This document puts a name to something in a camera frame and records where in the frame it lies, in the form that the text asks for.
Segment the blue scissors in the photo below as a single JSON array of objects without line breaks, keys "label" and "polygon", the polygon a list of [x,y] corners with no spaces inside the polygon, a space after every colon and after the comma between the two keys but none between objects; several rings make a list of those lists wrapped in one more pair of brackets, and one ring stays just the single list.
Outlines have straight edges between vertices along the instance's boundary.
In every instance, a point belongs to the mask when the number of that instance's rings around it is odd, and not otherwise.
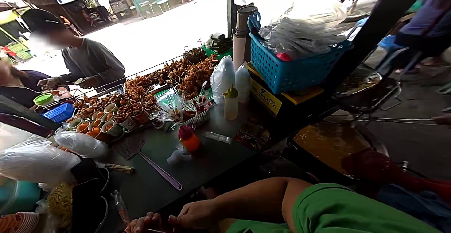
[{"label": "blue scissors", "polygon": [[260,12],[258,12],[258,11],[254,12],[253,15],[249,16],[248,17],[249,30],[252,31],[252,27],[254,27],[257,30],[259,30],[261,28],[260,20],[261,20]]}]

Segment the wooden skewer bundle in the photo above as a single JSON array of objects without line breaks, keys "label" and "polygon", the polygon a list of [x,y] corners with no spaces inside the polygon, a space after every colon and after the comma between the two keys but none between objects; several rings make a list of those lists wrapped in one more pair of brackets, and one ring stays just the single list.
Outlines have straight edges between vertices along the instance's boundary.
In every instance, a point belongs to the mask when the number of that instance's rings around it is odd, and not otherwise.
[{"label": "wooden skewer bundle", "polygon": [[118,171],[118,172],[122,172],[122,173],[127,173],[127,174],[132,174],[134,171],[133,167],[118,165],[118,164],[106,164],[105,168],[108,168],[108,169],[114,170],[114,171]]}]

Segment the fly swatter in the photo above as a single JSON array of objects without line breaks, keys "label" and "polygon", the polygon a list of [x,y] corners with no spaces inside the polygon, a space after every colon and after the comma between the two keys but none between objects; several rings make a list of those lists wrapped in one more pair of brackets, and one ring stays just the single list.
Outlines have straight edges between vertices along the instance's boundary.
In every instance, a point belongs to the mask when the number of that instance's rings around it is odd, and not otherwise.
[{"label": "fly swatter", "polygon": [[170,184],[172,184],[177,190],[182,190],[182,185],[177,182],[171,175],[166,173],[162,168],[156,165],[152,160],[150,160],[147,156],[145,156],[141,152],[141,148],[143,147],[146,140],[138,135],[130,135],[122,139],[121,141],[115,142],[112,145],[112,149],[125,158],[125,160],[129,160],[132,156],[138,154],[141,155],[142,158],[146,162],[150,164],[158,173],[160,173],[163,178],[165,178]]}]

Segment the gray table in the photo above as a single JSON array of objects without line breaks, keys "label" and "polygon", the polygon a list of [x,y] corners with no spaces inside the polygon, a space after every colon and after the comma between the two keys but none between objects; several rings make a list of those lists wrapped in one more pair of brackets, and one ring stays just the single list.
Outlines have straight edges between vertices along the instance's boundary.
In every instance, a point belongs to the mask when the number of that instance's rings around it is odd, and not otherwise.
[{"label": "gray table", "polygon": [[[149,128],[141,131],[147,137],[142,152],[180,182],[183,185],[181,191],[169,184],[141,156],[135,155],[126,161],[114,152],[108,162],[132,166],[135,168],[135,173],[128,175],[111,172],[109,191],[119,190],[127,205],[130,218],[138,218],[192,193],[222,173],[251,158],[256,153],[239,143],[233,141],[231,144],[226,144],[206,138],[202,134],[205,131],[211,131],[234,137],[235,132],[247,120],[249,115],[247,109],[247,105],[240,105],[238,118],[228,121],[223,117],[222,106],[215,105],[211,108],[210,120],[195,131],[203,145],[203,156],[177,165],[169,165],[166,161],[178,144],[176,130],[165,132],[161,129]],[[116,208],[113,207],[112,199],[110,197],[107,199],[109,199],[110,209],[100,232],[118,232],[123,228],[123,224]]]}]

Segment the sauce bottle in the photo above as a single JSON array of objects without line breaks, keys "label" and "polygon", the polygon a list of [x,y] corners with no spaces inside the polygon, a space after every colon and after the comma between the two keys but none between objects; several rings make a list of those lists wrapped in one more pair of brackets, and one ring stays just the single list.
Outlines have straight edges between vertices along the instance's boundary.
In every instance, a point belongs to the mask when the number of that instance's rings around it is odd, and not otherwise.
[{"label": "sauce bottle", "polygon": [[238,117],[238,91],[233,87],[223,93],[224,95],[224,118],[234,120]]},{"label": "sauce bottle", "polygon": [[180,139],[180,143],[190,154],[199,149],[199,138],[194,134],[193,129],[190,126],[181,126],[177,135]]}]

